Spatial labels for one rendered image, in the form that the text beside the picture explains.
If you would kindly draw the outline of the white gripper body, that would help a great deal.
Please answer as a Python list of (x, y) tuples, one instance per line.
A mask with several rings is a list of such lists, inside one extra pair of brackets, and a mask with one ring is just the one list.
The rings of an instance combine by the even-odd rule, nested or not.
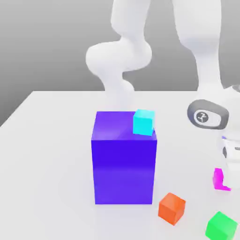
[(231, 189), (240, 189), (240, 163), (229, 162), (224, 167), (224, 180), (225, 186)]

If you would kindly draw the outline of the small magenta cube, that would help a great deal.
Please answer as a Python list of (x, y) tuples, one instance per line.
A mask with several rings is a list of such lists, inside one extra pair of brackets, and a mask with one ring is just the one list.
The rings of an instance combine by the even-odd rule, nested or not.
[(231, 191), (227, 186), (223, 185), (224, 175), (221, 168), (215, 168), (213, 173), (213, 186), (216, 190)]

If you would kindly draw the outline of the small green cube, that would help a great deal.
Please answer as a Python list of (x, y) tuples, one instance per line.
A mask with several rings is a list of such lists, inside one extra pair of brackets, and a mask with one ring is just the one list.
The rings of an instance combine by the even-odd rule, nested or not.
[(210, 240), (233, 240), (238, 223), (218, 211), (207, 224), (205, 235)]

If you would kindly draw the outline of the small orange cube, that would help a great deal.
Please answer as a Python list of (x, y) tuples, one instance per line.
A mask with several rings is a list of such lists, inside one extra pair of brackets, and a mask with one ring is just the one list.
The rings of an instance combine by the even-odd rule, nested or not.
[(158, 216), (166, 222), (176, 225), (183, 216), (186, 201), (173, 193), (168, 193), (160, 202)]

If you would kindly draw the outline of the small cyan cube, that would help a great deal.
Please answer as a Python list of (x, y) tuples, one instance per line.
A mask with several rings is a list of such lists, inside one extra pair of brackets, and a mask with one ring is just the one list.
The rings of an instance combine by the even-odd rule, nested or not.
[(138, 109), (133, 116), (133, 133), (152, 136), (155, 126), (155, 112)]

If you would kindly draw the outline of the large purple box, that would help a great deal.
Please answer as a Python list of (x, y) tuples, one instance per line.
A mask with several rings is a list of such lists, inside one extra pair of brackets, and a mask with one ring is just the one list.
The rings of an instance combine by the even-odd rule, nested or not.
[(133, 116), (96, 113), (91, 137), (96, 204), (152, 204), (157, 135), (133, 134)]

